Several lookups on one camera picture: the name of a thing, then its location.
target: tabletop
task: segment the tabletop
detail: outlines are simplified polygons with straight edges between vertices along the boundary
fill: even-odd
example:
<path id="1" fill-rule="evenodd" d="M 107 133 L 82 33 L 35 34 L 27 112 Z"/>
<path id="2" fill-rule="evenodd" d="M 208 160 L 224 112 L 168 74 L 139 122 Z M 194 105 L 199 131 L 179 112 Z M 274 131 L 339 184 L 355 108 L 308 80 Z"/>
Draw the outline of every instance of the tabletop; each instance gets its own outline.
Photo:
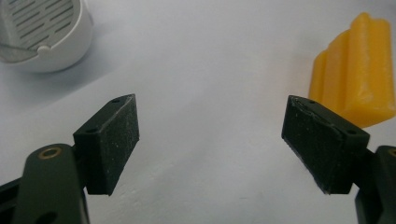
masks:
<path id="1" fill-rule="evenodd" d="M 358 188 L 324 195 L 280 133 L 315 57 L 363 11 L 396 34 L 395 1 L 87 3 L 93 40 L 77 64 L 47 74 L 0 65 L 0 184 L 135 93 L 140 141 L 113 195 L 88 196 L 92 224 L 357 223 Z M 369 148 L 396 146 L 395 125 L 365 129 Z"/>

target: yellow block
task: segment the yellow block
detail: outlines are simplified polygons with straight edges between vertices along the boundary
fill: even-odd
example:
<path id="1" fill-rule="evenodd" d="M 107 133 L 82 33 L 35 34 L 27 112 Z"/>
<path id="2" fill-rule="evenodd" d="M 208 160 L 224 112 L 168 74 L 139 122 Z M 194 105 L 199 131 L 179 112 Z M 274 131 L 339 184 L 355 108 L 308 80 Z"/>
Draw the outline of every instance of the yellow block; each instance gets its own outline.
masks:
<path id="1" fill-rule="evenodd" d="M 309 98 L 361 128 L 394 117 L 389 23 L 361 13 L 315 59 Z"/>

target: yellow object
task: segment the yellow object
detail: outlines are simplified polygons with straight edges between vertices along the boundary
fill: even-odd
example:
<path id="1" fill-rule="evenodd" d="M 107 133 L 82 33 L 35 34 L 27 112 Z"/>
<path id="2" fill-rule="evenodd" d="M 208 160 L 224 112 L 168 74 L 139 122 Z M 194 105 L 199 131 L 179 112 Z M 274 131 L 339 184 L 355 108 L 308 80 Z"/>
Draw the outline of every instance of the yellow object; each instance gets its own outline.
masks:
<path id="1" fill-rule="evenodd" d="M 361 13 L 315 59 L 309 98 L 361 128 L 394 117 L 389 23 Z"/>

